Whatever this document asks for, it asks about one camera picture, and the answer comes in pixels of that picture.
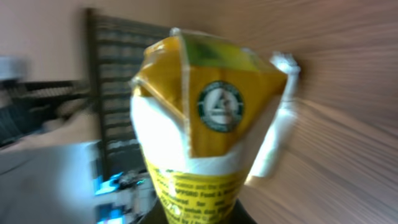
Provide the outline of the green and yellow juice carton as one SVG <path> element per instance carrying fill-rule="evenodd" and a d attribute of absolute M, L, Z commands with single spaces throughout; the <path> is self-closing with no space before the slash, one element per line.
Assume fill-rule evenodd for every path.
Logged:
<path fill-rule="evenodd" d="M 144 223 L 252 223 L 238 195 L 277 164 L 299 75 L 291 54 L 263 61 L 203 32 L 146 48 L 130 112 L 157 194 Z"/>

